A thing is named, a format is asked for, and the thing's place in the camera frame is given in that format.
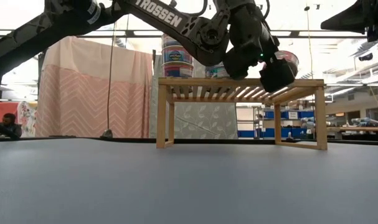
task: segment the wooden slatted stool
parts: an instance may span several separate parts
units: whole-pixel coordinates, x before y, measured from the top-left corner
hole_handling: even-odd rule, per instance
[[[327,150],[326,105],[323,80],[295,80],[274,93],[267,93],[258,78],[236,81],[230,78],[174,78],[158,80],[157,148],[174,144],[174,111],[177,102],[268,103],[275,107],[275,144]],[[281,141],[280,105],[315,94],[317,145]],[[166,133],[166,103],[169,103],[169,139]]]

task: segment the red object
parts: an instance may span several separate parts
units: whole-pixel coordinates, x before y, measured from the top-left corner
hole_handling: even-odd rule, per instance
[[[6,113],[12,113],[16,115],[17,120],[17,106],[19,103],[0,102],[0,122],[2,122],[3,115]]]

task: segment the paint bucket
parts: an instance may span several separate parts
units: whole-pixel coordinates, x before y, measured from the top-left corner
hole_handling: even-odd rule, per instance
[[[291,71],[293,72],[294,76],[298,73],[298,65],[300,64],[300,61],[298,60],[298,57],[286,50],[279,50],[275,53],[277,59],[285,59],[288,62],[288,65],[290,66]]]
[[[226,72],[223,62],[206,67],[206,78],[228,78],[230,75]]]
[[[193,77],[193,57],[189,52],[172,37],[163,34],[161,38],[164,77]]]

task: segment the gray table surface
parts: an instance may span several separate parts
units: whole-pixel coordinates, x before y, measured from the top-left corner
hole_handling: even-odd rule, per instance
[[[378,146],[0,142],[9,223],[378,223]]]

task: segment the person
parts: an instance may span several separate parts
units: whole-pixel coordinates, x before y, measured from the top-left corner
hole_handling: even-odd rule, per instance
[[[15,135],[21,137],[21,126],[16,124],[16,115],[12,113],[7,113],[3,115],[1,125],[7,128],[9,131],[13,132]]]

